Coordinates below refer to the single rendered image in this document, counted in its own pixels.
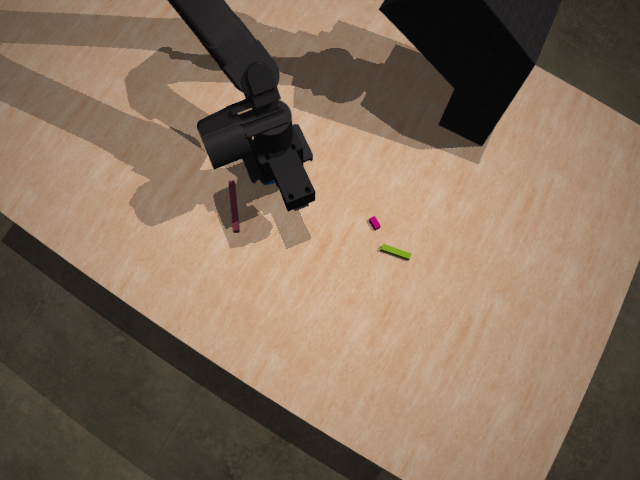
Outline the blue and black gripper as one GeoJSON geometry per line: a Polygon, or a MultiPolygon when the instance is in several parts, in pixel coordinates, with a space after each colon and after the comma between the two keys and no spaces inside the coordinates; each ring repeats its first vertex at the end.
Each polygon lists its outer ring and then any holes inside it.
{"type": "MultiPolygon", "coordinates": [[[[296,131],[296,133],[297,133],[297,135],[298,135],[298,137],[299,137],[299,139],[300,139],[300,141],[301,141],[301,143],[303,145],[303,160],[304,160],[304,162],[312,161],[313,160],[313,153],[312,153],[312,151],[311,151],[311,149],[310,149],[310,147],[309,147],[309,145],[308,145],[308,143],[307,143],[307,141],[306,141],[306,139],[305,139],[305,137],[303,135],[303,132],[302,132],[300,126],[298,124],[293,124],[292,128],[295,129],[295,131],[296,131]]],[[[292,142],[292,140],[293,140],[293,136],[292,136],[291,142],[292,142]]],[[[290,144],[291,144],[291,142],[290,142],[290,144]]],[[[256,147],[259,150],[261,150],[262,152],[265,152],[265,153],[269,153],[269,154],[280,153],[280,152],[286,150],[290,146],[290,144],[289,144],[286,148],[283,148],[283,149],[278,150],[278,151],[267,151],[267,150],[264,150],[264,149],[260,148],[255,143],[255,141],[253,141],[253,143],[256,145],[256,147]]],[[[274,184],[275,180],[273,178],[273,175],[270,176],[270,177],[267,177],[267,178],[263,178],[262,177],[262,174],[261,174],[261,172],[260,172],[260,170],[258,168],[258,165],[257,165],[256,161],[255,161],[253,147],[251,149],[252,149],[253,155],[250,155],[250,156],[245,157],[245,158],[242,159],[244,164],[245,164],[245,167],[246,167],[246,169],[248,171],[248,175],[249,175],[249,177],[251,179],[251,182],[252,183],[256,183],[257,180],[260,180],[261,183],[263,183],[264,185],[274,184]]]]}

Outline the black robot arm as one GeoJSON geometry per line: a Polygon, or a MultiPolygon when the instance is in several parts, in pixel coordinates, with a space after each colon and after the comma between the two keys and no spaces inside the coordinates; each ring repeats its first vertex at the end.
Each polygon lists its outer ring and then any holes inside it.
{"type": "Polygon", "coordinates": [[[315,201],[315,190],[303,166],[303,145],[292,128],[291,110],[280,100],[276,62],[224,0],[168,2],[246,98],[197,123],[213,169],[252,155],[253,147],[262,177],[274,171],[287,211],[309,206],[315,201]],[[280,153],[269,154],[253,141],[267,151],[291,144],[280,153]]]}

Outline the dark pink rectangular rod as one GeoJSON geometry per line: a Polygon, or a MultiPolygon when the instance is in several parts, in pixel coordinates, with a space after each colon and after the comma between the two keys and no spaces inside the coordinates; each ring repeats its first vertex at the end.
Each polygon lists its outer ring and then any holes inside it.
{"type": "Polygon", "coordinates": [[[234,180],[229,181],[229,194],[230,194],[233,232],[236,233],[236,232],[240,232],[240,229],[239,229],[239,219],[238,219],[238,209],[237,209],[237,199],[236,199],[236,188],[235,188],[234,180]]]}

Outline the short magenta block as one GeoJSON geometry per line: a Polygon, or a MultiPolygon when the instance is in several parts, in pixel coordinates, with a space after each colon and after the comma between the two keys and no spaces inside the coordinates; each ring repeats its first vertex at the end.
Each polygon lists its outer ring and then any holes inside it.
{"type": "Polygon", "coordinates": [[[379,224],[379,222],[377,221],[375,216],[370,218],[369,222],[371,223],[371,225],[374,228],[374,230],[377,230],[377,229],[379,229],[381,227],[381,225],[379,224]]]}

